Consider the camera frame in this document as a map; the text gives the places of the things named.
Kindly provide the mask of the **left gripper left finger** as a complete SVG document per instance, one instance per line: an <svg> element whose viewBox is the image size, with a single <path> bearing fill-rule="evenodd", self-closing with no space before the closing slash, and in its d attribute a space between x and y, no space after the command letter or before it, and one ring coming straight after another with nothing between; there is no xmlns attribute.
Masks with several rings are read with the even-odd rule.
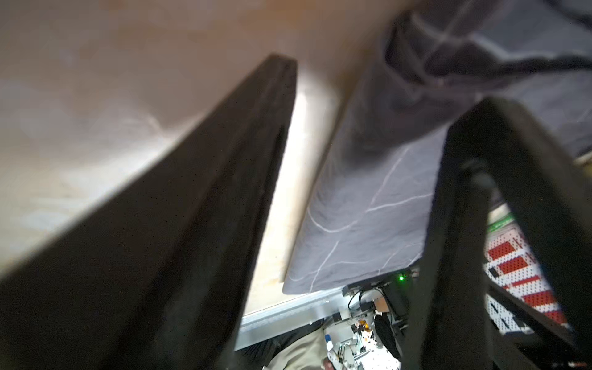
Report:
<svg viewBox="0 0 592 370"><path fill-rule="evenodd" d="M4 369L224 369L294 109L272 54L166 157L1 280Z"/></svg>

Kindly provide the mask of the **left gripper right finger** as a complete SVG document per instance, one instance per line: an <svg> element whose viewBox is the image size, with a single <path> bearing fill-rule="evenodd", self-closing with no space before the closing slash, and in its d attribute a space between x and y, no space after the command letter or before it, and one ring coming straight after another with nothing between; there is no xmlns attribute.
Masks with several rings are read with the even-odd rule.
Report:
<svg viewBox="0 0 592 370"><path fill-rule="evenodd" d="M591 367L591 154L567 154L519 103L450 127L405 369Z"/></svg>

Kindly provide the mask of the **dark grey checked pillowcase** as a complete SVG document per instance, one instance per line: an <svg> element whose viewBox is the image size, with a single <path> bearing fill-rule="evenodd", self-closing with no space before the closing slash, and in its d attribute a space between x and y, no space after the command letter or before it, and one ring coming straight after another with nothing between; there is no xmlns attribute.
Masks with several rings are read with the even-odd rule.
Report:
<svg viewBox="0 0 592 370"><path fill-rule="evenodd" d="M308 294L422 256L447 131L486 97L591 150L589 1L424 1L379 40L331 143L282 291Z"/></svg>

